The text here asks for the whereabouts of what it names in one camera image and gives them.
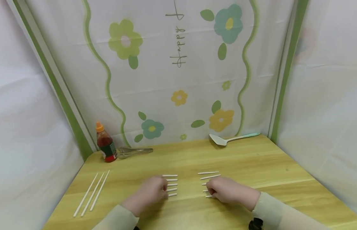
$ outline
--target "table surface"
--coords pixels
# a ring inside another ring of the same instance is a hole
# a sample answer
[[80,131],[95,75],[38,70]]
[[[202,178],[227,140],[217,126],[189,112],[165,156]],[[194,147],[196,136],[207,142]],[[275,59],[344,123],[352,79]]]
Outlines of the table surface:
[[[43,229],[92,229],[155,174],[178,174],[178,195],[145,211],[138,223],[141,230],[248,229],[252,216],[245,208],[205,198],[201,184],[206,180],[199,180],[198,172],[208,171],[267,192],[332,229],[357,229],[357,215],[263,135],[231,141],[226,147],[201,140],[153,148],[153,153],[112,163],[104,163],[99,152],[92,154]],[[99,177],[73,218],[96,173],[108,170],[94,210],[80,217]]]

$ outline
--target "hand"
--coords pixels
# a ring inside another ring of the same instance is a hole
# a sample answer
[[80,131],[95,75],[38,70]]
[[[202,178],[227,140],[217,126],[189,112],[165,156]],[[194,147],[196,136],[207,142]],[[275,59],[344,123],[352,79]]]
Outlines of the hand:
[[168,181],[161,176],[153,176],[145,180],[140,188],[125,199],[121,206],[130,210],[135,217],[139,217],[142,211],[163,198],[168,198]]
[[222,203],[240,203],[249,211],[253,211],[260,196],[260,192],[256,189],[238,184],[227,177],[212,178],[207,182],[206,187],[212,198]]

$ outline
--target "red sauce bottle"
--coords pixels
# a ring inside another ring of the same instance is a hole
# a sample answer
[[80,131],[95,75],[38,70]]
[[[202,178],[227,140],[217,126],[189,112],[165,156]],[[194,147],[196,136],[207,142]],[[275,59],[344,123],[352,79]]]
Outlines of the red sauce bottle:
[[96,126],[97,144],[105,162],[113,162],[117,158],[116,147],[111,136],[104,130],[104,126],[98,121]]

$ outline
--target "sleeve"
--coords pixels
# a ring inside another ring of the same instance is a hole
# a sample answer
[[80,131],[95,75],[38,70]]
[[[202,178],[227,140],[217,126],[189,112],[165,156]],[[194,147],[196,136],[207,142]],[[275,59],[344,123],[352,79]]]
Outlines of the sleeve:
[[93,230],[133,230],[138,221],[129,210],[117,205]]
[[262,192],[253,210],[266,230],[329,230],[326,226]]

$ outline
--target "black object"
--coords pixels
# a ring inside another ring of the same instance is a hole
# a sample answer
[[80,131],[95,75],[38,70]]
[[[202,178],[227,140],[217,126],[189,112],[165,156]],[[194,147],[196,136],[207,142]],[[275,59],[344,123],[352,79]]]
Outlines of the black object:
[[249,222],[249,230],[262,230],[263,220],[254,218]]

